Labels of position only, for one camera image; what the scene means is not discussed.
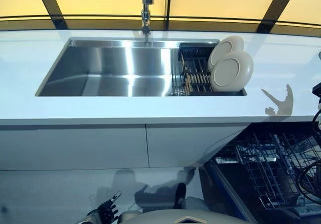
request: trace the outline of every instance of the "cabinet door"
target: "cabinet door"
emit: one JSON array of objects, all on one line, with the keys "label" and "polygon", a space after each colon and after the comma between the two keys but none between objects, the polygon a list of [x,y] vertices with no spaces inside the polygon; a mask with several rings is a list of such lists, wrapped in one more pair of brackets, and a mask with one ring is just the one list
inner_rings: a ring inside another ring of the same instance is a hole
[{"label": "cabinet door", "polygon": [[150,167],[202,166],[248,125],[147,125]]},{"label": "cabinet door", "polygon": [[0,170],[140,167],[148,167],[145,125],[0,129]]}]

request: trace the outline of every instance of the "faucet spout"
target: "faucet spout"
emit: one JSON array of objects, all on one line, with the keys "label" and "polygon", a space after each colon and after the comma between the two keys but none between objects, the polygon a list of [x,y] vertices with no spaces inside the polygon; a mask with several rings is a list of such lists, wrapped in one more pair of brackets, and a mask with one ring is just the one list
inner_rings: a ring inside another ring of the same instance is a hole
[{"label": "faucet spout", "polygon": [[141,11],[141,19],[142,19],[142,32],[145,35],[145,40],[148,42],[148,35],[150,34],[150,10],[149,5],[152,5],[154,0],[142,0],[142,11]]}]

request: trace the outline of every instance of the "dishwasher rack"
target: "dishwasher rack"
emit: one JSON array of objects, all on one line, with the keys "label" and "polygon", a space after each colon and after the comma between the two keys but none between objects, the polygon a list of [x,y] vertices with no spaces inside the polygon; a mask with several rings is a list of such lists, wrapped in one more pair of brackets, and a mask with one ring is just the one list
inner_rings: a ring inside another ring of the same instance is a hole
[{"label": "dishwasher rack", "polygon": [[[263,207],[277,209],[311,204],[299,192],[296,179],[304,167],[320,157],[321,148],[309,132],[249,128],[224,147],[215,159],[218,163],[243,164]],[[314,167],[302,184],[313,193],[321,194],[317,183],[320,175],[320,168]],[[321,213],[321,206],[313,208]]]},{"label": "dishwasher rack", "polygon": [[216,46],[216,43],[181,43],[178,58],[182,64],[182,72],[175,79],[179,79],[180,91],[186,96],[245,96],[246,91],[239,92],[215,92],[211,88],[211,73],[207,69],[208,59]]}]

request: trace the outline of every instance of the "cable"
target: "cable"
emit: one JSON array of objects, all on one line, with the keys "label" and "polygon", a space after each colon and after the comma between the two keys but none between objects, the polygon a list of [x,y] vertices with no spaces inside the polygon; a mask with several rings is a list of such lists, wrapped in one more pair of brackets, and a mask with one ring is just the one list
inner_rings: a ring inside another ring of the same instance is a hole
[{"label": "cable", "polygon": [[316,129],[315,129],[315,121],[318,118],[318,116],[321,114],[321,109],[314,115],[313,119],[312,119],[312,130],[316,133],[316,134],[320,134]]},{"label": "cable", "polygon": [[296,186],[297,186],[299,192],[300,192],[306,199],[308,199],[308,200],[310,200],[310,201],[312,201],[312,202],[314,202],[314,203],[316,203],[316,204],[321,205],[321,201],[312,199],[311,197],[309,197],[309,196],[303,191],[303,189],[304,189],[307,193],[309,193],[309,194],[311,194],[311,195],[314,195],[313,193],[311,193],[310,191],[308,191],[307,189],[305,189],[305,188],[303,187],[303,185],[302,185],[303,177],[305,177],[305,175],[307,174],[307,172],[308,172],[313,166],[316,166],[318,163],[321,163],[321,160],[317,160],[317,161],[315,161],[314,163],[312,163],[312,164],[304,167],[303,169],[301,169],[301,172],[298,174],[298,176],[297,176],[297,178],[296,178],[296,180],[295,180],[295,183],[296,183]]}]

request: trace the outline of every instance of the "stainless steel sink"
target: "stainless steel sink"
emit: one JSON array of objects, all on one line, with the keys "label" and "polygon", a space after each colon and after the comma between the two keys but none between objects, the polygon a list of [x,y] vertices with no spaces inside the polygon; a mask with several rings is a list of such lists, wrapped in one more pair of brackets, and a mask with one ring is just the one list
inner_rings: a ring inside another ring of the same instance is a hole
[{"label": "stainless steel sink", "polygon": [[184,95],[180,43],[70,39],[36,95]]}]

